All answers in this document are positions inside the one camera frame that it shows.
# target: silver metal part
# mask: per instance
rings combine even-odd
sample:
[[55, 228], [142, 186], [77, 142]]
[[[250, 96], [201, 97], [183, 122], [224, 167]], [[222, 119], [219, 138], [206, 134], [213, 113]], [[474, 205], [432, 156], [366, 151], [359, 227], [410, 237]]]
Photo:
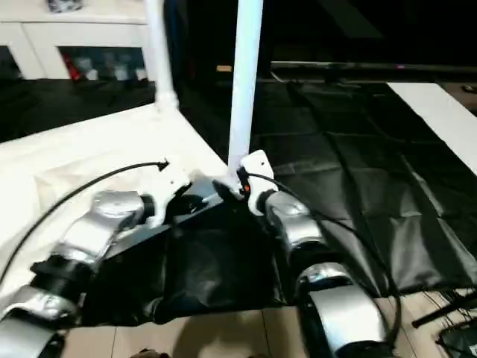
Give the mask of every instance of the silver metal part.
[[351, 280], [348, 271], [339, 263], [318, 263], [308, 267], [302, 272], [300, 277], [307, 277], [310, 283], [334, 277], [343, 277]]
[[20, 287], [9, 302], [0, 310], [0, 321], [13, 310], [21, 310], [46, 321], [58, 321], [78, 314], [78, 308], [71, 301], [31, 286]]
[[267, 220], [278, 231], [289, 254], [304, 242], [326, 244], [320, 228], [301, 201], [286, 192], [275, 192], [265, 202]]
[[55, 334], [54, 330], [27, 321], [0, 321], [0, 358], [38, 358]]
[[144, 203], [137, 192], [98, 193], [91, 210], [66, 231], [52, 254], [96, 268], [117, 234], [138, 224]]
[[383, 318], [374, 301], [357, 286], [341, 286], [309, 293], [335, 352], [353, 342], [385, 340]]

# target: white fabric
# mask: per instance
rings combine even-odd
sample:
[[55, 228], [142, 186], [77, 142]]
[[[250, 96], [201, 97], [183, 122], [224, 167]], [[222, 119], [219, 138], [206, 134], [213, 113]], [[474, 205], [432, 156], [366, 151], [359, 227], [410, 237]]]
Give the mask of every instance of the white fabric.
[[[181, 165], [191, 180], [227, 173], [226, 165], [179, 111], [159, 113], [154, 105], [1, 144], [0, 270], [22, 233], [65, 193], [119, 167], [164, 157]], [[155, 168], [124, 172], [64, 204], [20, 252], [0, 297], [32, 278], [31, 263], [44, 260], [65, 229], [86, 212], [95, 192], [102, 189], [147, 192], [154, 187], [158, 175]]]

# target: black fabric sheet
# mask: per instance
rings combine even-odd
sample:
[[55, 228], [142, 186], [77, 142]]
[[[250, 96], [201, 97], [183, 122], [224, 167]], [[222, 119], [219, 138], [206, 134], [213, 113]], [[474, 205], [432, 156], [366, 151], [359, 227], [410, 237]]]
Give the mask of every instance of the black fabric sheet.
[[[153, 97], [147, 84], [0, 84], [1, 139]], [[226, 160], [231, 85], [186, 86], [180, 100]], [[477, 283], [476, 177], [386, 85], [258, 83], [251, 149], [264, 149], [277, 179], [310, 207], [359, 231], [391, 266], [402, 293]], [[320, 224], [369, 291], [388, 295], [358, 240]], [[246, 206], [222, 204], [105, 262], [86, 297], [84, 324], [292, 304], [275, 245]]]

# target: white pole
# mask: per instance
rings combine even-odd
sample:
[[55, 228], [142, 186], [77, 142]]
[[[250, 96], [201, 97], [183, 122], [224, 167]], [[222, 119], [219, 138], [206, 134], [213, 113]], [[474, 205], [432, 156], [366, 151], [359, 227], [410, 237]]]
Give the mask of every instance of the white pole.
[[156, 106], [161, 110], [177, 107], [176, 92], [172, 84], [167, 37], [164, 25], [164, 0], [145, 0], [149, 41], [156, 67]]
[[228, 163], [231, 172], [240, 166], [250, 147], [262, 8], [263, 0], [238, 0]]

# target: black wire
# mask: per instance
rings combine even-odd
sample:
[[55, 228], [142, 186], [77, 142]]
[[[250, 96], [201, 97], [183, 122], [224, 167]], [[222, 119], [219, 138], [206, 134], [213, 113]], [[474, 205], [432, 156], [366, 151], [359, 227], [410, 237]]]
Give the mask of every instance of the black wire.
[[[304, 204], [306, 203], [306, 201], [304, 201], [296, 192], [294, 192], [292, 189], [290, 189], [285, 184], [280, 183], [278, 180], [269, 178], [265, 175], [256, 174], [256, 173], [247, 173], [247, 175], [250, 176], [250, 177], [256, 177], [256, 178], [261, 178], [263, 180], [267, 180], [267, 181], [275, 184], [276, 186], [278, 186], [284, 192], [287, 192], [291, 196], [294, 196], [297, 200], [303, 202]], [[371, 255], [371, 257], [376, 261], [376, 263], [378, 264], [380, 269], [383, 270], [383, 272], [386, 276], [386, 279], [389, 282], [390, 293], [394, 297], [394, 299], [396, 300], [396, 314], [394, 315], [393, 326], [390, 329], [390, 331], [388, 332], [388, 335], [386, 336], [386, 341], [388, 342], [388, 344], [391, 347], [393, 347], [395, 342], [396, 342], [397, 335], [399, 334], [399, 329], [400, 329], [400, 326], [401, 326], [402, 303], [401, 303], [401, 299], [399, 298], [399, 289], [397, 288], [396, 282], [393, 279], [393, 275], [391, 274], [390, 269], [385, 264], [385, 262], [381, 259], [381, 257], [376, 253], [374, 248], [372, 248], [371, 245], [369, 245], [367, 243], [367, 241], [364, 239], [364, 237], [360, 233], [358, 233], [358, 231], [356, 231], [352, 227], [349, 227], [346, 224], [343, 224], [339, 220], [336, 220], [336, 219], [322, 213], [319, 210], [310, 210], [310, 211], [311, 211], [311, 213], [314, 213], [314, 214], [320, 216], [322, 219], [325, 219], [329, 222], [332, 222], [333, 224], [336, 224], [337, 226], [342, 227], [343, 229], [351, 232], [360, 241], [360, 243], [366, 248], [366, 250]]]
[[116, 170], [113, 170], [112, 172], [103, 174], [96, 179], [93, 179], [89, 181], [88, 183], [83, 184], [82, 186], [78, 187], [77, 189], [73, 190], [69, 194], [63, 196], [59, 201], [57, 201], [55, 204], [53, 204], [48, 210], [46, 210], [36, 221], [35, 223], [28, 229], [26, 234], [22, 237], [22, 239], [19, 241], [18, 244], [16, 244], [15, 249], [13, 250], [12, 254], [8, 258], [7, 264], [5, 265], [3, 272], [1, 273], [0, 276], [0, 287], [4, 282], [5, 277], [7, 276], [8, 271], [10, 270], [10, 267], [12, 266], [13, 261], [15, 260], [16, 255], [19, 253], [19, 251], [22, 249], [23, 245], [27, 242], [28, 238], [31, 236], [31, 234], [62, 204], [66, 203], [69, 199], [73, 198], [80, 192], [84, 191], [85, 189], [88, 189], [90, 186], [95, 185], [96, 183], [107, 179], [109, 177], [112, 177], [113, 175], [116, 175], [118, 173], [126, 172], [131, 169], [137, 169], [137, 168], [142, 168], [143, 166], [157, 166], [159, 170], [163, 168], [164, 163], [161, 162], [146, 162], [146, 163], [137, 163], [133, 164], [132, 166], [125, 166], [123, 168], [119, 168]]

